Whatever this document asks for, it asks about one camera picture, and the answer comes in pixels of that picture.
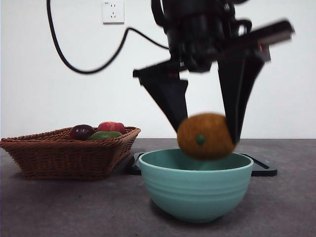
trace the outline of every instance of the green fruit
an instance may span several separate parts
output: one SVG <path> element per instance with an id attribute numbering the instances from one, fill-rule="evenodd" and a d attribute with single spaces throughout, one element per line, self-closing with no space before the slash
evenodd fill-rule
<path id="1" fill-rule="evenodd" d="M 122 136 L 122 134 L 117 131 L 98 131 L 91 135 L 88 140 L 106 140 L 120 136 Z"/>

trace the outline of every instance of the gray table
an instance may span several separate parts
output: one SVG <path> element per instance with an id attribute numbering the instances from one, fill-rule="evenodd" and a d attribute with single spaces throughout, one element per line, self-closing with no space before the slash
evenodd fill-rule
<path id="1" fill-rule="evenodd" d="M 176 148 L 175 139 L 137 139 L 132 153 Z M 270 161 L 275 177 L 252 177 L 241 204 L 206 224 L 160 210 L 128 159 L 101 181 L 25 180 L 1 152 L 2 237 L 315 237 L 316 140 L 242 140 L 238 152 Z"/>

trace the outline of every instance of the electrical socket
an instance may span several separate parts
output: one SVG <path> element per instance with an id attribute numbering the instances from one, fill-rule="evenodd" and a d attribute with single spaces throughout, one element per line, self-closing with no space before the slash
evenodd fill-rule
<path id="1" fill-rule="evenodd" d="M 102 3 L 103 24 L 124 24 L 124 2 L 119 0 Z"/>

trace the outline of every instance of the teal bowl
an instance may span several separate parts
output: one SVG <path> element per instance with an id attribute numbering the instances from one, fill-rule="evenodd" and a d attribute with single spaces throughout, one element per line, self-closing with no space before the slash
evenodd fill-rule
<path id="1" fill-rule="evenodd" d="M 252 159 L 236 153 L 198 161 L 180 149 L 148 152 L 139 162 L 154 203 L 179 220 L 195 223 L 232 211 L 247 191 L 253 167 Z"/>

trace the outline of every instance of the wicker basket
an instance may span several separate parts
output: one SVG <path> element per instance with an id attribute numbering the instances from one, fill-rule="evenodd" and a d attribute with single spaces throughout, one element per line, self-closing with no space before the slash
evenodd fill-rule
<path id="1" fill-rule="evenodd" d="M 69 127 L 3 138 L 0 146 L 12 156 L 28 179 L 104 179 L 130 154 L 140 132 L 136 127 L 125 129 L 123 136 L 114 139 L 78 141 L 69 139 Z"/>

